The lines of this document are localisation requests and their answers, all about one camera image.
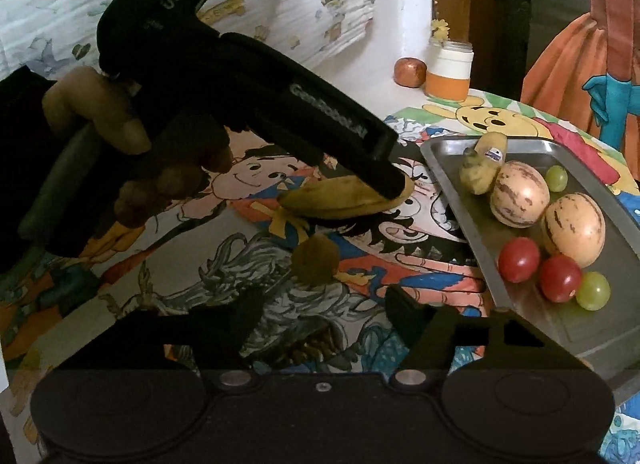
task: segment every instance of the round black disc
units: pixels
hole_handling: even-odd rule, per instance
[[[471,439],[525,458],[571,455],[602,440],[614,405],[593,372],[485,369],[480,363],[453,372],[442,389],[444,410]]]
[[[162,449],[205,405],[189,370],[55,370],[34,390],[31,416],[61,452],[101,461]]]

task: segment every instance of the orange and white jar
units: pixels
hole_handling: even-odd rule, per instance
[[[462,102],[469,92],[474,50],[470,43],[431,40],[427,49],[424,93],[431,97]]]

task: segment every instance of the banana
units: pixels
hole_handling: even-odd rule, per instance
[[[507,155],[507,140],[504,133],[489,131],[474,148],[465,149],[460,182],[468,191],[484,195],[491,190]]]
[[[281,193],[278,203],[299,217],[345,220],[397,208],[414,192],[414,181],[404,175],[404,191],[387,200],[354,175],[320,180]]]

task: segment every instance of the silver baking tray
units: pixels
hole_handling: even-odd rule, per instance
[[[607,228],[604,249],[587,270],[605,275],[611,298],[603,309],[589,312],[575,300],[548,302],[536,289],[535,277],[522,284],[505,282],[496,260],[511,238],[528,236],[541,245],[539,225],[511,229],[492,215],[487,195],[472,195],[460,183],[458,171],[467,147],[478,138],[436,137],[422,146],[422,155],[449,200],[460,227],[484,274],[494,306],[509,307],[533,323],[573,355],[587,360],[613,389],[620,404],[640,392],[640,229],[611,191],[566,147],[552,140],[510,138],[507,160],[519,160],[543,175],[562,165],[569,175],[566,190],[551,193],[591,195],[602,210]]]

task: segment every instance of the cartoon tablecloth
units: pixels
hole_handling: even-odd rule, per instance
[[[210,174],[196,198],[174,203],[145,227],[115,226],[91,241],[81,259],[45,255],[28,274],[0,289],[0,335],[9,368],[0,395],[18,462],[37,462],[42,443],[29,414],[31,392],[60,364],[140,304],[182,314],[199,304],[232,301],[241,288],[267,297],[262,320],[242,355],[258,371],[377,371],[388,375],[406,354],[386,320],[382,300],[399,284],[421,303],[447,303],[482,315],[490,302],[474,255],[460,232],[419,145],[448,134],[555,139],[569,147],[640,222],[640,192],[620,153],[571,124],[533,108],[472,90],[463,104],[429,100],[386,118],[399,133],[392,161],[415,181],[396,209],[325,229],[276,203],[311,178],[346,171],[335,159],[311,168],[250,133],[232,136],[234,166]],[[321,231],[340,248],[335,282],[305,287],[290,274],[290,251]],[[188,347],[168,357],[193,365]],[[482,356],[462,347],[454,366]],[[470,407],[473,397],[468,397]],[[640,396],[618,409],[602,446],[611,463],[640,461]]]

